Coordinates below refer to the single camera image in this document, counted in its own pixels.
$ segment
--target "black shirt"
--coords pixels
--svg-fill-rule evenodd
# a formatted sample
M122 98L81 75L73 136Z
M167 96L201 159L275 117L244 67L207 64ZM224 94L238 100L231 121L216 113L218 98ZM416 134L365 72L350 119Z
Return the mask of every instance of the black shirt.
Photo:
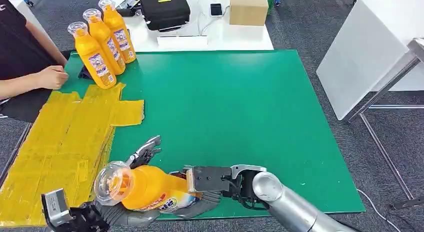
M9 0L0 0L0 80L37 73L58 65L25 27L27 20ZM0 114L33 122L50 95L49 89L36 89L11 98Z

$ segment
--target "white table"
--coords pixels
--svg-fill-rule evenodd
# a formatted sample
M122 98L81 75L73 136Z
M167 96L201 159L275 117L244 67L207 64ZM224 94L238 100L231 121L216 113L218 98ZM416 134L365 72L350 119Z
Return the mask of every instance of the white table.
M339 120L380 90L413 57L407 44L424 37L424 0L357 0L316 73ZM424 90L419 64L390 91Z
M115 0L118 5L124 0ZM187 0L190 6L190 24L183 25L181 29L160 33L147 29L142 16L124 18L129 29L131 41L136 52L158 51L199 51L199 50L273 50L270 36L266 26L238 26L230 25L230 8L223 18L212 23L203 33L207 35L207 47L196 48L193 44L186 46L163 48L158 46L158 36L198 36L197 20L199 17L200 30L210 21L217 19L210 17L210 4L220 3L222 10L230 5L230 0Z
M339 120L370 91L377 91L348 122L360 117L407 200L415 197L365 116L367 109L424 109L424 105L375 105L388 91L424 90L424 0L358 0L321 62L317 74Z

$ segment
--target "yellow bottle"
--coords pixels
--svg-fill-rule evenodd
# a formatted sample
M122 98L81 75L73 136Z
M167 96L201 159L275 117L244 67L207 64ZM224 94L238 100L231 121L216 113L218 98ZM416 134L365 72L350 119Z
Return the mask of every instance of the yellow bottle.
M119 202L132 210L158 209L172 213L199 200L201 194L189 193L187 180L142 165L130 169L122 161L109 163L94 182L97 200L103 205Z
M88 9L82 17L88 22L90 35L100 44L106 57L112 66L115 75L120 75L125 71L125 61L118 50L116 43L111 37L111 30L102 21L102 14L97 9Z
M105 52L89 35L87 25L83 22L74 22L68 26L67 30L75 38L76 51L95 83L103 89L113 87L117 83L117 78L111 70Z
M112 31L116 44L119 44L125 63L134 61L136 52L124 20L115 9L114 0L100 0L98 6L103 10L103 21Z

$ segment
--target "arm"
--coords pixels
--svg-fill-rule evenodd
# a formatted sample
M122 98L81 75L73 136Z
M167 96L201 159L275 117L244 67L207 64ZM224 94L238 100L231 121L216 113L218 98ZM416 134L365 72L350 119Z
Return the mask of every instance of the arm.
M68 62L66 58L62 55L56 45L42 32L40 31L34 24L29 21L26 22L25 27L32 33L32 35L37 39L37 41L41 44L41 46L52 56L59 65L63 67Z
M11 98L37 88L36 74L0 81L0 99Z
M49 66L38 73L0 80L0 99L11 98L37 88L59 89L67 79L68 74L62 66Z

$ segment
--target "cardboard box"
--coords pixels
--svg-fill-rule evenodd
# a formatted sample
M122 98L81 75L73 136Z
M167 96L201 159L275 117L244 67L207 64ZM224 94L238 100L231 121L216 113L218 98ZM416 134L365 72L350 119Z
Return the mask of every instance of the cardboard box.
M229 0L229 23L263 26L267 11L268 0Z

